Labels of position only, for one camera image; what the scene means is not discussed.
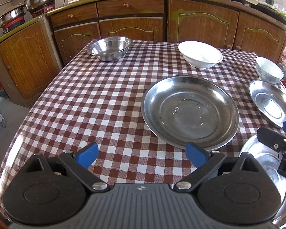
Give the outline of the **large steel plate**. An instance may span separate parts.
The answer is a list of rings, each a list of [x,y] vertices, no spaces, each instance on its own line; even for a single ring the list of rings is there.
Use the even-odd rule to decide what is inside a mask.
[[[273,219],[273,224],[279,228],[286,227],[286,178],[279,175],[277,169],[279,167],[279,154],[271,148],[263,145],[254,135],[249,138],[243,145],[241,152],[249,152],[255,157],[260,165],[267,172],[273,183],[275,184],[281,197],[281,206]]]

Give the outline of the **small steel plate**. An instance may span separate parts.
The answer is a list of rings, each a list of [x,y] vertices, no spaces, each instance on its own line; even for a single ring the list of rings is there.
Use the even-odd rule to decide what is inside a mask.
[[[248,85],[253,103],[268,122],[282,128],[286,121],[286,93],[262,80],[253,80]]]

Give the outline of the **medium steel plate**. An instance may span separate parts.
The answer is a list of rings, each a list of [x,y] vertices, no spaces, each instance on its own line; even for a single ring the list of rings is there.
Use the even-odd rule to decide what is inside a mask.
[[[167,77],[142,97],[148,128],[167,144],[181,149],[194,142],[207,151],[227,145],[239,128],[239,111],[221,87],[194,76]]]

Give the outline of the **small steel bowl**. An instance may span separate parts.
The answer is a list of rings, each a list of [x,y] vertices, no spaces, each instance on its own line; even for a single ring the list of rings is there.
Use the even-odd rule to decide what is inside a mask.
[[[128,37],[112,36],[92,43],[87,52],[100,61],[114,61],[122,58],[132,43]]]

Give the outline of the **blue patterned porcelain bowl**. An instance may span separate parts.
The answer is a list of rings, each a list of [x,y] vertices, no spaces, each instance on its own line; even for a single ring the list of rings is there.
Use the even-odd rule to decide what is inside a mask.
[[[259,78],[270,84],[278,84],[284,77],[281,68],[271,60],[258,56],[255,60],[255,69]]]

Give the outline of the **brown checkered tablecloth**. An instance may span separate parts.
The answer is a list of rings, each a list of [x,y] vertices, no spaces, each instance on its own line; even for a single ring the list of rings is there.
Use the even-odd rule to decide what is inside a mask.
[[[32,154],[54,157],[99,146],[89,170],[109,185],[119,183],[175,184],[194,170],[179,148],[166,144],[145,124],[141,101],[155,82],[171,76],[195,76],[223,88],[239,110],[239,129],[222,148],[237,156],[260,127],[272,128],[248,92],[257,78],[253,52],[222,50],[223,61],[200,70],[182,57],[177,44],[134,41],[123,58],[102,62],[82,49],[54,78],[14,135],[0,167],[2,196]]]

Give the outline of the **white ceramic bowl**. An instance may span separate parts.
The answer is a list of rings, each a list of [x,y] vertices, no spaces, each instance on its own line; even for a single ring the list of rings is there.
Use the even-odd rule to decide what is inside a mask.
[[[223,60],[223,55],[217,48],[199,41],[181,42],[178,49],[184,59],[198,69],[211,68]]]

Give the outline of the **wooden kitchen cabinet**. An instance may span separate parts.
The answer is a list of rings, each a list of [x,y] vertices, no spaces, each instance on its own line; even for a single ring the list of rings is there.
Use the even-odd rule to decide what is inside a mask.
[[[278,62],[286,46],[286,22],[231,0],[81,0],[0,38],[0,83],[15,104],[29,108],[82,48],[110,36],[197,40]]]

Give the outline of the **lidded steel pot left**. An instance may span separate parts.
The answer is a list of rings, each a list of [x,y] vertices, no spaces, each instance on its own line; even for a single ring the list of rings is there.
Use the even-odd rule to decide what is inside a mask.
[[[4,34],[25,23],[26,6],[24,3],[9,7],[0,16],[0,28]]]

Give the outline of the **steel pot on cooker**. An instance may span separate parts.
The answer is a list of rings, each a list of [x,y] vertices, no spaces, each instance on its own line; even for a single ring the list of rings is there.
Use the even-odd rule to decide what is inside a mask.
[[[55,9],[56,0],[24,0],[27,11],[36,18]]]

